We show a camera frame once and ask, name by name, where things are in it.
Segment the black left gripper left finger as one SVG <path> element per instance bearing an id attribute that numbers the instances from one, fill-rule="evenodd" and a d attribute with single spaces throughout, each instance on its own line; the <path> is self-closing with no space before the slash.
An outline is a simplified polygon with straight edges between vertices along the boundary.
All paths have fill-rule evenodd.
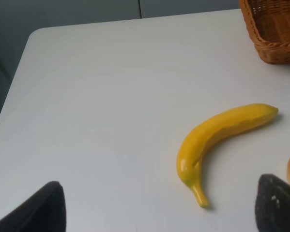
<path id="1" fill-rule="evenodd" d="M 64 232 L 66 204 L 58 181 L 45 184 L 0 220 L 0 232 Z"/>

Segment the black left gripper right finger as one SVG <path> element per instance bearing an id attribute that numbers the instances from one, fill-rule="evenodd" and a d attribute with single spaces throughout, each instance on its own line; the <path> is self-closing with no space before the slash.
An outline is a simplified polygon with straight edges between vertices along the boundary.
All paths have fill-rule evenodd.
<path id="1" fill-rule="evenodd" d="M 273 174 L 259 178 L 255 219 L 260 232 L 290 232 L 290 185 Z"/>

